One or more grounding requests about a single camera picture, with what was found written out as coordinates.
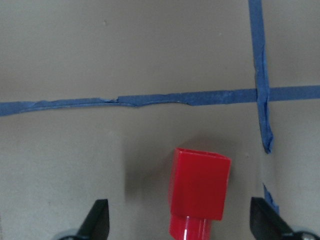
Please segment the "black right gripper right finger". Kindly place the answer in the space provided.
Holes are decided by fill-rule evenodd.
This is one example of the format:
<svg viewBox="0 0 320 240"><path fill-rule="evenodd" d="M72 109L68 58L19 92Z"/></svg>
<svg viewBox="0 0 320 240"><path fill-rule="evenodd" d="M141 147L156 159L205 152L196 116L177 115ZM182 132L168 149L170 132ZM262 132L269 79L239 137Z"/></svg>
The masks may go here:
<svg viewBox="0 0 320 240"><path fill-rule="evenodd" d="M318 240L312 232L293 230L262 197L250 200L249 227L256 240Z"/></svg>

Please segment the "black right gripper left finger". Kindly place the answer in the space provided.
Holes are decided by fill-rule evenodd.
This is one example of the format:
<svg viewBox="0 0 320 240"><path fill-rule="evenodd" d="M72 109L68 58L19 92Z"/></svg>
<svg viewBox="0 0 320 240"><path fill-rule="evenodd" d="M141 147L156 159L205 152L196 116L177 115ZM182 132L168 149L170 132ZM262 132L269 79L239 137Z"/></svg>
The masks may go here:
<svg viewBox="0 0 320 240"><path fill-rule="evenodd" d="M107 240L110 234L108 199L97 199L75 234L64 234L56 240Z"/></svg>

